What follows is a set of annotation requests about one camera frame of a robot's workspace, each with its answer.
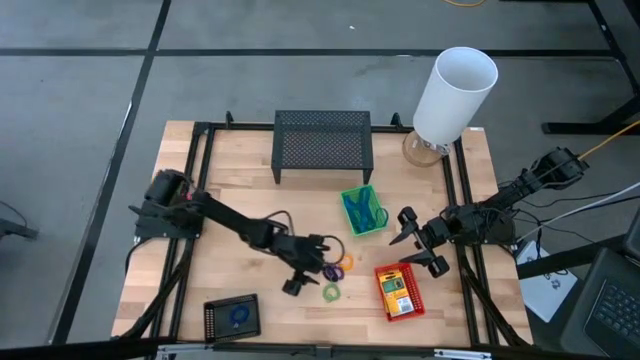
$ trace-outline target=orange ring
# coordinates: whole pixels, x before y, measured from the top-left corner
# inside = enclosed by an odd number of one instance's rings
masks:
[[[349,264],[348,265],[343,264],[343,262],[346,259],[349,259]],[[342,259],[342,261],[340,262],[340,264],[338,264],[338,266],[340,266],[342,268],[342,270],[344,270],[344,271],[349,271],[349,270],[353,269],[353,256],[351,256],[349,254],[345,255],[344,258]]]

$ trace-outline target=yellow label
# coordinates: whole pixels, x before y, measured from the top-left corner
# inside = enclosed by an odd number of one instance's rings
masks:
[[[400,270],[378,274],[378,282],[384,296],[384,309],[391,316],[398,316],[413,311],[404,277]]]

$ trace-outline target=laptop keyboard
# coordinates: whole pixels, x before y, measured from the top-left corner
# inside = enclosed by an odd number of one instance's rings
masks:
[[[631,295],[627,290],[608,280],[593,310],[593,316],[640,346],[640,296]]]

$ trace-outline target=wooden tabletop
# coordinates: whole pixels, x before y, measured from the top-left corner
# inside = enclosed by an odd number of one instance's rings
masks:
[[[167,123],[156,171],[184,169],[192,127],[193,122],[188,121]],[[441,163],[430,168],[409,164],[402,155],[403,138],[403,134],[373,134],[375,170],[371,184],[391,219],[385,230],[356,238],[351,235],[339,195],[343,190],[362,185],[360,171],[283,170],[282,183],[276,185],[270,168],[272,132],[217,131],[207,191],[249,217],[289,211],[297,234],[331,234],[341,238],[347,252],[353,255],[355,266],[338,283],[342,293],[339,300],[326,303],[322,298],[327,281],[321,274],[314,276],[320,286],[304,286],[299,296],[293,297],[281,290],[292,275],[291,268],[277,258],[249,249],[235,233],[207,220],[195,245],[179,338],[204,339],[204,302],[257,293],[262,335],[241,341],[468,346],[460,276],[450,244],[435,250],[451,267],[444,276],[434,279],[425,268],[412,265],[426,314],[394,323],[387,322],[384,315],[374,267],[396,263],[416,252],[409,240],[388,246],[400,232],[396,215],[403,207],[412,206],[422,224],[448,205]],[[484,131],[467,129],[462,139],[474,200],[485,199],[497,191],[497,186]],[[203,144],[199,146],[196,164],[200,164],[202,148]],[[455,161],[452,167],[458,182]],[[456,188],[461,201],[459,183]],[[167,244],[166,239],[150,241],[132,256],[113,335],[128,330],[156,295]],[[518,334],[531,342],[513,259],[497,246],[482,249],[493,300]],[[486,340],[481,306],[477,299],[475,303],[481,338]],[[170,298],[161,334],[168,333],[172,306]]]

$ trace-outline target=red box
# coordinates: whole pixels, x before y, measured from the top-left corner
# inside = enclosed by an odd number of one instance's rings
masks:
[[[402,277],[404,278],[405,286],[407,287],[407,291],[409,292],[409,298],[411,299],[411,303],[413,304],[413,311],[408,314],[402,314],[399,316],[391,317],[388,312],[387,320],[389,322],[400,321],[409,319],[412,317],[417,317],[424,315],[424,304],[422,303],[422,297],[420,297],[420,289],[418,288],[418,284],[416,283],[416,279],[413,276],[413,270],[411,270],[411,264],[398,263],[393,265],[381,266],[373,269],[375,274],[376,286],[378,287],[378,291],[380,292],[380,298],[382,299],[384,305],[384,294],[382,293],[382,288],[380,287],[380,282],[378,281],[378,274],[385,273],[389,270],[400,270],[402,273]]]

